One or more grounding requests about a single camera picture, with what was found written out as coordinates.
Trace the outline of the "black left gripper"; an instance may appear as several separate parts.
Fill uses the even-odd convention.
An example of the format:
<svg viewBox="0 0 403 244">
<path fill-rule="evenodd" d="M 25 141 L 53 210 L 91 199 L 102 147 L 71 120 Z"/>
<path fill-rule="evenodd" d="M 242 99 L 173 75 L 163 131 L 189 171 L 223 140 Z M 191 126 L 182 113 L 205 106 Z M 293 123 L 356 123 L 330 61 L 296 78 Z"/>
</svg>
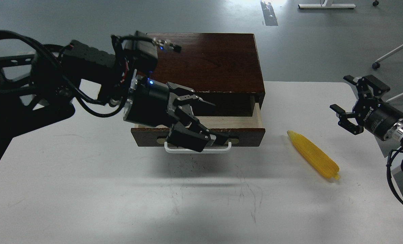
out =
<svg viewBox="0 0 403 244">
<path fill-rule="evenodd" d="M 197 113 L 211 114 L 216 105 L 195 94 L 194 89 L 173 82 L 162 83 L 146 76 L 137 76 L 130 84 L 124 106 L 123 120 L 148 127 L 170 127 L 167 142 L 176 147 L 201 152 L 206 147 L 223 146 L 228 133 L 212 131 L 187 108 L 175 108 L 175 119 L 168 113 L 168 105 L 189 105 Z"/>
</svg>

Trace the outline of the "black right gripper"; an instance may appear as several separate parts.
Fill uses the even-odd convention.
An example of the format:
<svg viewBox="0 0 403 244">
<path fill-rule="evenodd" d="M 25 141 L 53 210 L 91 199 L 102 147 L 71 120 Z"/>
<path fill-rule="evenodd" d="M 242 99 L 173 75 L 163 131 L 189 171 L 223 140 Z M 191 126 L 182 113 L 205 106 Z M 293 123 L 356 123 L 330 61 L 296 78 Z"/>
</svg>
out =
<svg viewBox="0 0 403 244">
<path fill-rule="evenodd" d="M 349 83 L 358 101 L 352 112 L 346 112 L 337 104 L 330 105 L 338 116 L 338 125 L 354 135 L 361 134 L 365 128 L 381 141 L 392 138 L 398 124 L 403 124 L 403 112 L 381 100 L 390 91 L 390 86 L 374 75 L 346 75 L 343 79 Z"/>
</svg>

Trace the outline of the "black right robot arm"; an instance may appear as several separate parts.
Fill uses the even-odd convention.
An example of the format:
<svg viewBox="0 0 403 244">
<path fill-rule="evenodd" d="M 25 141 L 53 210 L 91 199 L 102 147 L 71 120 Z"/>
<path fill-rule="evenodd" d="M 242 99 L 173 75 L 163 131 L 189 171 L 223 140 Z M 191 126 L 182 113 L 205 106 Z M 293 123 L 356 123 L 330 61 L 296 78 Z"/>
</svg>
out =
<svg viewBox="0 0 403 244">
<path fill-rule="evenodd" d="M 357 89 L 358 99 L 351 112 L 330 105 L 338 116 L 338 125 L 354 135 L 367 130 L 381 141 L 393 139 L 403 147 L 403 112 L 382 99 L 390 87 L 374 75 L 346 75 L 343 79 Z"/>
</svg>

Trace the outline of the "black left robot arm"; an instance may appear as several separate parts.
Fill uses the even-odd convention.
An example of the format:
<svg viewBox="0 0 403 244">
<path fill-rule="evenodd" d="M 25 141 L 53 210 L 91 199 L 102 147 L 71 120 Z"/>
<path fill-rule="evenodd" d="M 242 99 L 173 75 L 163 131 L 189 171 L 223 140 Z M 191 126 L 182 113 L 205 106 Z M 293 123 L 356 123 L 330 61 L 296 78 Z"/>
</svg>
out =
<svg viewBox="0 0 403 244">
<path fill-rule="evenodd" d="M 66 46 L 41 44 L 12 31 L 0 40 L 20 40 L 32 55 L 0 57 L 0 160 L 12 139 L 70 118 L 73 99 L 89 114 L 108 118 L 124 109 L 124 121 L 165 126 L 165 141 L 202 152 L 223 146 L 228 134 L 208 129 L 193 109 L 212 111 L 192 88 L 150 78 L 158 62 L 157 48 L 181 52 L 181 46 L 139 31 L 111 35 L 114 54 L 72 40 Z"/>
</svg>

